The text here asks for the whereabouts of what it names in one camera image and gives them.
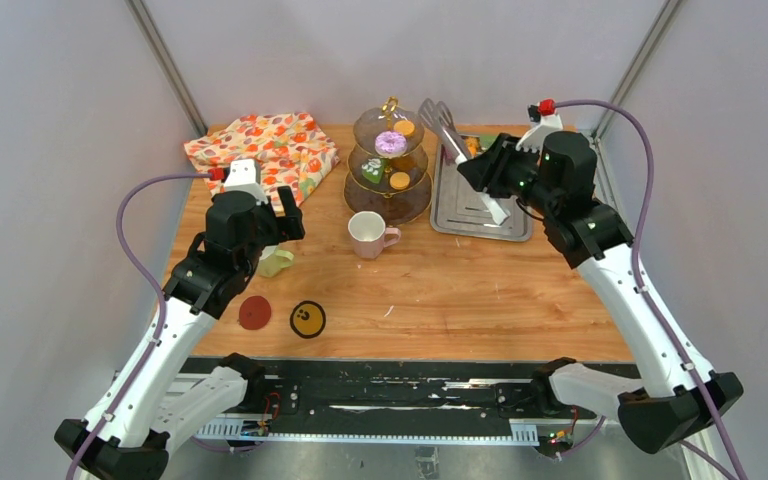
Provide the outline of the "green square cake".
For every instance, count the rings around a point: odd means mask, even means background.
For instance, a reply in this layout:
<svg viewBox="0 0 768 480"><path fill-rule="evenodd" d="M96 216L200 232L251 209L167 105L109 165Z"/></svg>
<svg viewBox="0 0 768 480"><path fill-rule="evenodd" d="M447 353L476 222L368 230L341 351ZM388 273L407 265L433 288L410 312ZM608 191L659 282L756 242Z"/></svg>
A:
<svg viewBox="0 0 768 480"><path fill-rule="evenodd" d="M385 172L386 172L386 161L381 158L370 158L362 163L361 165L361 173L363 178L373 184L373 185L379 185Z"/></svg>

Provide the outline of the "three-tier glass cake stand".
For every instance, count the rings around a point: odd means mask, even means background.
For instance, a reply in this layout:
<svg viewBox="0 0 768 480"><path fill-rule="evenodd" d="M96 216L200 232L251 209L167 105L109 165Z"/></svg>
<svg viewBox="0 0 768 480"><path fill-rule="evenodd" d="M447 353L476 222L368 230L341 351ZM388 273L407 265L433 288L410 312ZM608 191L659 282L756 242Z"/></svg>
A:
<svg viewBox="0 0 768 480"><path fill-rule="evenodd" d="M409 171L394 169L391 160L375 152L376 136L393 130L396 121L407 119L416 126L416 133L407 138L407 151L415 166ZM429 173L429 159L423 148L425 128L418 115L400 106L399 100L391 96L379 106L363 112L353 125L355 145L348 157L348 173L345 177L343 195L351 211L373 211L383 217L391 226L406 224L420 216L429 206L432 194L432 177ZM386 161L386 172L379 185L367 182L361 173L361 165L370 158ZM403 191L394 191L389 186L389 177L395 172L406 172L411 176L411 185Z"/></svg>

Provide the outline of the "orange round biscuit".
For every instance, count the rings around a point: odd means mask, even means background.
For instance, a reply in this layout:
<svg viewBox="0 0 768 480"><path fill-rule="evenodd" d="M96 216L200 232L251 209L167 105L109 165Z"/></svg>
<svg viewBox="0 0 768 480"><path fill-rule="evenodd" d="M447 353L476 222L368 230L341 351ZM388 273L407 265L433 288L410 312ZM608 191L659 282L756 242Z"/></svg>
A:
<svg viewBox="0 0 768 480"><path fill-rule="evenodd" d="M389 177L389 186L394 191L406 190L411 185L411 176L406 172L395 172Z"/></svg>
<svg viewBox="0 0 768 480"><path fill-rule="evenodd" d="M411 138L416 133L416 126L410 120L401 119L394 123L393 130L405 138Z"/></svg>

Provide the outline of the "brown bread roll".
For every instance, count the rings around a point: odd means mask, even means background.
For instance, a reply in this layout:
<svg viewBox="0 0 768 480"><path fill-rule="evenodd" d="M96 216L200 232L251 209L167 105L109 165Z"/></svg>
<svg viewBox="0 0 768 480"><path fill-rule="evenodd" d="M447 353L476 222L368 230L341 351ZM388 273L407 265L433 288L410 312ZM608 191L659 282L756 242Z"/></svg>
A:
<svg viewBox="0 0 768 480"><path fill-rule="evenodd" d="M409 171L415 166L414 160L410 156L401 156L391 160L394 169L400 171Z"/></svg>

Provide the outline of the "purple frosted donut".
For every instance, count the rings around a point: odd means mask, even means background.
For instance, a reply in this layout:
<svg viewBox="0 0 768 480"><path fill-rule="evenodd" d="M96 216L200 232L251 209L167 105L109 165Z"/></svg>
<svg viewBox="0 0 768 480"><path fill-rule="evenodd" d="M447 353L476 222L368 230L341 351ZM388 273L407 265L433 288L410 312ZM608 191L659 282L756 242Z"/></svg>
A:
<svg viewBox="0 0 768 480"><path fill-rule="evenodd" d="M375 152L385 158L396 158L403 156L407 151L407 138L393 130L379 133L374 141Z"/></svg>

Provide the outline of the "long metal tongs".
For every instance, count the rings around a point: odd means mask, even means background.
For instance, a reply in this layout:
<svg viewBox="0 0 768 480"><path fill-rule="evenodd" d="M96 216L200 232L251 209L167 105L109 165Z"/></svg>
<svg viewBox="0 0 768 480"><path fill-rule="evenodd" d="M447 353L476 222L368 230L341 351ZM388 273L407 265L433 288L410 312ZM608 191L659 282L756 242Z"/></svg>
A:
<svg viewBox="0 0 768 480"><path fill-rule="evenodd" d="M451 111L444 102L435 102L430 98L425 98L419 106L418 116L423 125L433 131L440 139L457 166L473 158L463 137L455 126ZM476 191L476 195L491 215L495 225L501 226L510 217L509 211L487 193Z"/></svg>

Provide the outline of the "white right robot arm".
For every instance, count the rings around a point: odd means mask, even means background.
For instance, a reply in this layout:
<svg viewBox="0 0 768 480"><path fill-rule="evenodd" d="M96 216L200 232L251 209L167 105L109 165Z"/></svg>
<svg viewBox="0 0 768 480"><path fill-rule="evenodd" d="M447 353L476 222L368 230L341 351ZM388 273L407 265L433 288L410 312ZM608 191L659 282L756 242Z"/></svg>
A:
<svg viewBox="0 0 768 480"><path fill-rule="evenodd" d="M636 364L635 379L568 357L545 364L532 379L540 414L584 408L617 421L636 447L655 454L712 426L742 396L737 376L717 372L645 284L630 230L595 195L597 156L584 135L558 131L539 149L521 150L502 134L478 156L455 153L454 162L490 211L513 199L540 215L550 244L596 293Z"/></svg>

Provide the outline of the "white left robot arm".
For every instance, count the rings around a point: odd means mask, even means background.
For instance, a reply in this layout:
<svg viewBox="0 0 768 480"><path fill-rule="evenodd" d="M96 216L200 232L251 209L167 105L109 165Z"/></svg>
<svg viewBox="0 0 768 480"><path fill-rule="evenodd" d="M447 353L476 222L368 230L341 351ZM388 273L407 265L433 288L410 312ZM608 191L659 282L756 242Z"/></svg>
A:
<svg viewBox="0 0 768 480"><path fill-rule="evenodd" d="M145 337L105 395L81 419L66 419L56 443L70 456L66 476L158 479L171 456L223 411L258 411L266 400L264 368L232 353L173 402L163 399L193 348L253 279L267 247L305 235L292 190L277 190L282 212L245 190L214 196L184 257L159 289Z"/></svg>

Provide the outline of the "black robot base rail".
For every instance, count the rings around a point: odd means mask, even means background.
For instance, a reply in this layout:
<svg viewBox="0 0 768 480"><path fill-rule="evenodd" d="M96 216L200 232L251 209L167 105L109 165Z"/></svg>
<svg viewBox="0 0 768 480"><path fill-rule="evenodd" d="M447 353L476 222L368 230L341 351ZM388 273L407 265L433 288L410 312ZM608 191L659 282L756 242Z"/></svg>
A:
<svg viewBox="0 0 768 480"><path fill-rule="evenodd" d="M582 407L542 413L528 388L535 362L261 358L258 363L265 369L260 394L215 419L243 418L264 430L286 419L410 425L489 416L533 423L540 440L567 428L582 436L598 419Z"/></svg>

